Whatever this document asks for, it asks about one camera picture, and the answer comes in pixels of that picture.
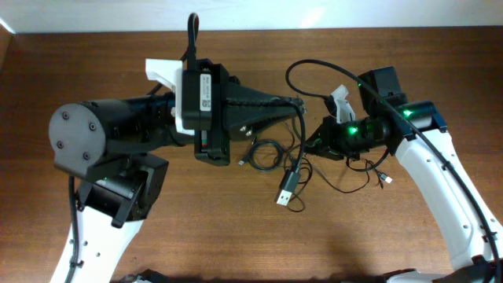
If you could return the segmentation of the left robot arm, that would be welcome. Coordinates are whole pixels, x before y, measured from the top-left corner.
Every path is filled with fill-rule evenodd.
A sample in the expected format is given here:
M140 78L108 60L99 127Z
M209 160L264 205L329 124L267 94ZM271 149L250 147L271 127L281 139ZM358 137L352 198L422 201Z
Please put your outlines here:
M197 160L222 167L231 142L304 113L302 100L242 86L207 59L148 59L145 73L167 92L70 103L50 119L72 221L54 282L112 278L163 188L169 163L157 149L190 145Z

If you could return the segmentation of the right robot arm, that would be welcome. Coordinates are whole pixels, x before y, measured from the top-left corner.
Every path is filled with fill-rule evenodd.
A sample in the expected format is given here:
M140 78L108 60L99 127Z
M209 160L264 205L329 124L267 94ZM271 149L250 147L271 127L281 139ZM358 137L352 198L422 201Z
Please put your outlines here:
M378 282L500 282L502 226L464 170L446 122L430 101L378 104L369 117L339 123L326 116L308 140L307 153L330 160L358 159L385 146L415 181L437 222L453 273L396 270Z

